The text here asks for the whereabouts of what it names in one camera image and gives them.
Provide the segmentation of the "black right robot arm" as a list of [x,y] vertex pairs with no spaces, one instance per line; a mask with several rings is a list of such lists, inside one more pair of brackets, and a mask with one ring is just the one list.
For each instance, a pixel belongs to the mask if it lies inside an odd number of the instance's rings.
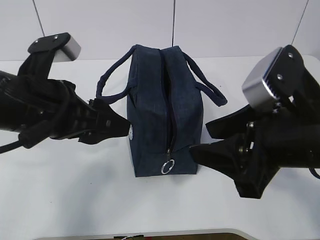
[[308,70],[294,85],[295,112],[259,113],[249,105],[210,121],[212,143],[193,145],[194,161],[234,181],[242,198],[260,199],[281,168],[320,167],[320,86]]

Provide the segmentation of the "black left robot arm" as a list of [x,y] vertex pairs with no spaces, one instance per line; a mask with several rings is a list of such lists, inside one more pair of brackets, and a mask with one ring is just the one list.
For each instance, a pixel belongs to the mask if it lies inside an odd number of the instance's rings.
[[0,73],[0,128],[16,132],[16,146],[30,149],[47,138],[95,145],[126,137],[130,122],[104,100],[88,102],[67,80],[49,79],[54,52],[32,53],[17,75]]

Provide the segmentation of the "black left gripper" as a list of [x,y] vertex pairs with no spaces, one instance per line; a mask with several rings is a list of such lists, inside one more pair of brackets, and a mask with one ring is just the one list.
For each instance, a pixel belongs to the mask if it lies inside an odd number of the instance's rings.
[[95,145],[111,138],[126,137],[131,123],[117,114],[102,99],[88,103],[76,93],[76,85],[66,80],[46,79],[37,86],[37,93],[54,108],[44,109],[37,124],[37,139],[76,139]]

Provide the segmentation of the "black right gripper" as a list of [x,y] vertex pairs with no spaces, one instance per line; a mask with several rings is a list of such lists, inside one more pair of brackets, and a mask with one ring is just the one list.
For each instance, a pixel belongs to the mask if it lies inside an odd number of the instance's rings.
[[[250,106],[205,124],[212,143],[189,147],[192,159],[199,165],[218,171],[232,180],[242,198],[260,199],[280,170],[268,160],[260,137],[256,112]],[[243,133],[241,138],[229,138]]]

